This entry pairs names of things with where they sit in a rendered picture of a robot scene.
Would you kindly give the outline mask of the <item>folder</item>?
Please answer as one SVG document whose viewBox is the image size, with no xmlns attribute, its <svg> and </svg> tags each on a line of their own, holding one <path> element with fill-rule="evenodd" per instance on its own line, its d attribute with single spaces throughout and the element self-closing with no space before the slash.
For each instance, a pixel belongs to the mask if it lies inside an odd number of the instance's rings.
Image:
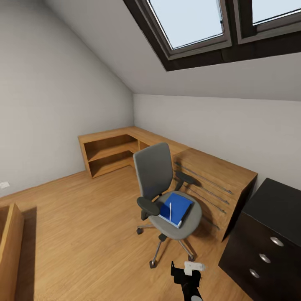
<svg viewBox="0 0 301 301">
<path fill-rule="evenodd" d="M 170 204 L 171 204 L 171 220 L 170 220 Z M 170 224 L 179 228 L 193 202 L 181 195 L 172 193 L 168 200 L 160 208 L 159 217 L 166 220 Z"/>
</svg>

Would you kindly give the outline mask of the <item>swivel chair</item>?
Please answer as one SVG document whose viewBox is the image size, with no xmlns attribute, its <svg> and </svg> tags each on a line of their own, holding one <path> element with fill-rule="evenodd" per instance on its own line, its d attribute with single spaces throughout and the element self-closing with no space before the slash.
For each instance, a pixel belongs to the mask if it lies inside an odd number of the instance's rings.
<svg viewBox="0 0 301 301">
<path fill-rule="evenodd" d="M 182 172 L 176 172 L 175 175 L 180 179 L 174 191 L 167 191 L 170 187 L 173 177 L 172 158 L 169 145 L 166 142 L 151 145 L 143 150 L 138 150 L 133 155 L 133 162 L 139 182 L 141 197 L 137 199 L 139 207 L 142 208 L 141 219 L 145 221 L 147 218 L 152 225 L 138 226 L 138 235 L 142 232 L 140 228 L 156 227 L 162 234 L 159 236 L 155 256 L 150 261 L 150 268 L 155 267 L 155 260 L 161 246 L 161 243 L 167 237 L 177 240 L 188 253 L 188 260 L 194 262 L 194 257 L 181 240 L 191 235 L 200 225 L 202 219 L 202 208 L 200 204 L 191 196 L 179 191 L 183 182 L 194 184 L 195 180 Z M 159 217 L 160 208 L 168 200 L 172 193 L 181 195 L 186 199 L 190 199 L 193 204 L 188 211 L 185 219 L 177 228 L 166 220 Z M 154 202 L 152 200 L 158 197 Z"/>
</svg>

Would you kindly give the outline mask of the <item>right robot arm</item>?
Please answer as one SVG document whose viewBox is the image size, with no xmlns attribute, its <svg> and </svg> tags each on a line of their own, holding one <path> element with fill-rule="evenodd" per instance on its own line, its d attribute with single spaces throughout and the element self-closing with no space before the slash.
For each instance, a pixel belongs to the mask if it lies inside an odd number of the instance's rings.
<svg viewBox="0 0 301 301">
<path fill-rule="evenodd" d="M 171 265 L 171 275 L 174 276 L 174 283 L 181 284 L 184 301 L 203 301 L 197 287 L 200 280 L 199 271 L 204 271 L 204 264 L 185 261 L 184 269 L 174 268 L 173 261 Z"/>
</svg>

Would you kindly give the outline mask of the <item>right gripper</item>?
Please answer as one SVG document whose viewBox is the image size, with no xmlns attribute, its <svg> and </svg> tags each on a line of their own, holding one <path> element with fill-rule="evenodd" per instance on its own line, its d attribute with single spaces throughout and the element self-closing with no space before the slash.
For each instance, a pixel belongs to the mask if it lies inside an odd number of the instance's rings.
<svg viewBox="0 0 301 301">
<path fill-rule="evenodd" d="M 174 276 L 174 283 L 181 284 L 182 291 L 186 284 L 192 283 L 196 287 L 199 287 L 200 273 L 196 270 L 192 270 L 192 276 L 185 275 L 184 269 L 174 268 L 174 263 L 171 263 L 171 275 Z"/>
</svg>

